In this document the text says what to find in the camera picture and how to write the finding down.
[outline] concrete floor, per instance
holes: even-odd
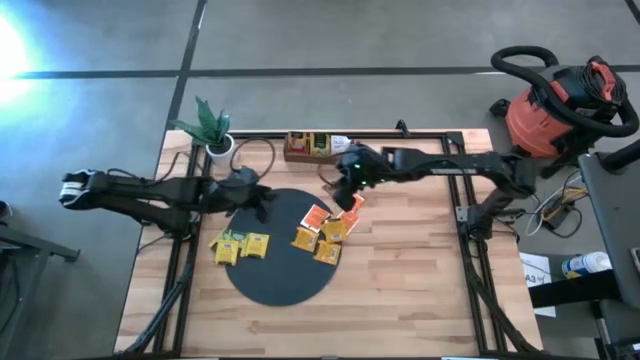
[[[178,70],[196,3],[0,0],[0,38],[12,47],[0,74]],[[489,66],[495,50],[516,44],[549,47],[568,64],[600,54],[633,65],[640,63],[637,31],[623,0],[210,0],[192,68]],[[640,104],[640,74],[622,77]],[[507,150],[503,124],[486,110],[524,87],[486,74],[198,78],[187,82],[179,117],[195,121],[198,95],[231,111],[233,129],[389,128],[402,118],[413,128],[489,128],[494,147]],[[112,351],[140,227],[107,211],[63,209],[60,178],[86,167],[153,175],[175,88],[174,78],[0,80],[0,198],[13,205],[11,225],[82,249],[75,264],[52,259],[14,358]],[[539,196],[566,174],[541,181]],[[521,250],[602,249],[589,202],[580,207],[585,221],[576,236],[541,231],[523,236]],[[595,328],[583,310],[539,319],[547,350],[595,355],[587,339]]]

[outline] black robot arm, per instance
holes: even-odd
[[[496,185],[481,204],[472,205],[461,215],[472,238],[491,238],[491,224],[514,199],[535,193],[533,164],[515,155],[495,152],[471,155],[425,154],[411,148],[383,148],[377,153],[362,144],[352,145],[337,168],[341,178],[334,184],[333,198],[344,210],[354,204],[353,194],[365,187],[388,181],[403,183],[425,176],[479,175]]]
[[[257,180],[255,171],[246,167],[220,181],[205,176],[155,181],[85,169],[64,176],[59,200],[67,209],[102,208],[184,237],[189,234],[191,212],[230,215],[238,208],[254,207],[260,220],[265,221],[271,189],[258,185]],[[150,204],[150,200],[167,206]]]

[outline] black hose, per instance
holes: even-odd
[[[584,116],[567,107],[560,97],[553,91],[551,84],[535,71],[504,61],[504,58],[516,55],[534,56],[544,61],[545,66],[557,65],[558,59],[549,50],[539,46],[512,46],[499,50],[491,57],[491,65],[506,74],[520,78],[534,88],[542,90],[547,95],[548,105],[560,116],[561,120],[606,137],[626,137],[638,131],[638,115],[627,98],[622,102],[618,114],[622,125],[602,123]]]

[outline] red vacuum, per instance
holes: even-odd
[[[539,58],[545,68],[537,73],[504,60],[518,55]],[[600,138],[626,137],[638,130],[624,81],[600,56],[584,66],[566,66],[545,48],[513,46],[496,52],[491,65],[531,84],[511,102],[498,100],[489,111],[505,118],[512,152],[554,159],[542,169],[543,178],[564,165],[577,165],[578,156]],[[620,125],[612,123],[616,114]]]

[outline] wooden table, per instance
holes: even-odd
[[[462,132],[468,153],[491,150],[487,130]],[[434,140],[364,142],[376,149],[383,145],[404,146],[442,153],[441,143]],[[190,143],[185,133],[169,131],[157,174],[167,171],[176,152],[188,153]],[[321,189],[316,166],[285,163],[282,142],[274,143],[277,160],[262,183],[307,191],[337,210]],[[260,173],[270,156],[268,147],[256,142],[247,144],[237,160]],[[184,175],[187,162],[187,156],[179,157],[172,175]],[[484,178],[473,180],[481,201],[493,185]],[[205,216],[183,356],[477,355],[446,178],[389,183],[367,189],[362,195],[366,203],[359,212],[361,220],[343,248],[335,276],[319,294],[290,307],[253,303],[234,288],[225,269],[213,262],[213,253],[207,246],[225,229],[229,219],[223,214]],[[141,244],[160,235],[157,229],[146,228]],[[137,257],[117,350],[131,344],[158,309],[170,249],[171,241],[162,240]],[[542,348],[513,237],[496,233],[489,241],[489,257],[500,305],[527,340]],[[177,306],[169,319],[167,344],[173,339],[176,312]],[[493,344],[486,309],[483,321],[489,343]]]

